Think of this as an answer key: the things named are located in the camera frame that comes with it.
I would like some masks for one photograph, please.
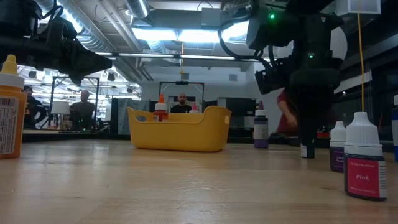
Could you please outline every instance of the yellow wire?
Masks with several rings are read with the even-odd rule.
[[[182,42],[182,45],[181,45],[181,55],[183,55],[183,54],[184,54],[184,42]],[[184,59],[181,59],[181,72],[180,72],[181,75],[184,72],[182,70],[183,65],[184,65]]]
[[[362,112],[365,112],[365,68],[363,62],[363,51],[362,51],[362,28],[361,28],[361,12],[360,12],[361,0],[358,0],[358,32],[359,32],[359,54],[361,56],[361,70],[362,70]]]

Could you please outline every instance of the man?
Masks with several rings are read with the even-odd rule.
[[[70,119],[72,120],[72,130],[90,130],[92,126],[92,115],[95,109],[94,103],[88,101],[90,93],[83,90],[80,93],[80,102],[70,106]]]
[[[22,92],[27,95],[24,129],[36,129],[36,124],[43,121],[44,118],[47,116],[47,110],[44,108],[43,104],[39,100],[36,100],[32,96],[32,87],[24,86]],[[40,116],[35,119],[37,113],[40,113]]]
[[[177,99],[178,104],[172,107],[171,113],[189,113],[192,110],[191,106],[185,104],[187,102],[185,93],[180,93]]]

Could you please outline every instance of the bald man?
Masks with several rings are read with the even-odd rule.
[[[89,96],[90,93],[87,90],[83,90],[80,93],[81,101],[70,106],[70,119],[72,120],[72,129],[74,131],[91,129],[95,105],[88,101]]]
[[[171,109],[171,113],[189,113],[192,110],[190,105],[186,104],[187,96],[185,93],[180,93],[178,95],[178,104],[173,106]]]

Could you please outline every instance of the wooden table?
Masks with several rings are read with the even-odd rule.
[[[23,145],[0,161],[1,224],[398,223],[398,164],[386,202],[346,196],[328,151],[229,145],[219,153],[134,150],[129,141]]]

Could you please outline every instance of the orange bottle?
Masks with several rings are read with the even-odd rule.
[[[159,102],[155,104],[154,121],[167,121],[169,114],[167,113],[167,105],[164,103],[163,93],[159,96]]]
[[[0,72],[0,159],[18,158],[21,154],[26,94],[25,80],[18,76],[16,58],[8,55]]]

